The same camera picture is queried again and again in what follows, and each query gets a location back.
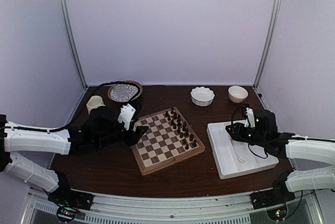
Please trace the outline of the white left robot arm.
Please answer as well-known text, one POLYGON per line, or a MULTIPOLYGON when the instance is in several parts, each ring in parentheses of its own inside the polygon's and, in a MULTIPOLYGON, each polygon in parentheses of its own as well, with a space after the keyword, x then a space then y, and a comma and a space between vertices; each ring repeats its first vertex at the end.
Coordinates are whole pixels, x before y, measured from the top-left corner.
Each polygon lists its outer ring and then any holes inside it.
POLYGON ((36 128, 7 121, 1 115, 1 171, 35 184, 54 194, 64 205, 75 201, 65 174, 47 170, 21 156, 20 151, 49 152, 69 156, 100 153, 104 147, 124 142, 131 147, 139 142, 147 126, 135 126, 136 109, 123 106, 120 113, 100 106, 92 109, 88 120, 78 127, 36 128))

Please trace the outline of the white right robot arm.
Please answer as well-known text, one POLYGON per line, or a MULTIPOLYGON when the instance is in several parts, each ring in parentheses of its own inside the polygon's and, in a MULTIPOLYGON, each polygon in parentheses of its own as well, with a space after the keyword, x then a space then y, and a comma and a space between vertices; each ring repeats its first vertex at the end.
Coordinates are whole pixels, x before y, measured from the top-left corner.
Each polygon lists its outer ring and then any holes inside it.
POLYGON ((225 127, 232 140, 257 145, 265 154, 280 159, 321 162, 326 167, 282 173, 273 183, 268 198, 279 204, 288 193, 304 190, 334 189, 334 140, 279 132, 275 114, 269 110, 253 110, 248 105, 238 108, 244 123, 233 119, 225 127))

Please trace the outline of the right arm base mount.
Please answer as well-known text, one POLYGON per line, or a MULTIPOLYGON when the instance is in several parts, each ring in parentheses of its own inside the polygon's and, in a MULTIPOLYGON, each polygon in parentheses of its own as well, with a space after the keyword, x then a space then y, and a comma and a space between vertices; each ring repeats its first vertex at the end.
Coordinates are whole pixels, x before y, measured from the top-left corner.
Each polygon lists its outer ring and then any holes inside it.
POLYGON ((299 202, 294 210, 289 210, 287 203, 295 199, 295 193, 289 192, 285 182, 290 172, 284 172, 272 182, 272 188, 264 191, 256 190, 250 194, 253 209, 266 209, 267 217, 276 223, 285 222, 299 208, 303 191, 301 192, 299 202))

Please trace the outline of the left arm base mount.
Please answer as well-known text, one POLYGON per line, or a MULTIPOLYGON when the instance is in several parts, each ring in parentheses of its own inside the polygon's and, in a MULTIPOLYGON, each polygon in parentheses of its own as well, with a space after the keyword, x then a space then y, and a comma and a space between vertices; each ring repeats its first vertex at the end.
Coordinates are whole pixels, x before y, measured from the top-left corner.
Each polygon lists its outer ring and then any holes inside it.
POLYGON ((62 172, 56 171, 58 176, 58 188, 49 193, 48 200, 58 206, 56 217, 62 223, 69 223, 80 214, 80 210, 90 210, 94 195, 85 192, 74 191, 70 188, 69 181, 66 175, 62 172))

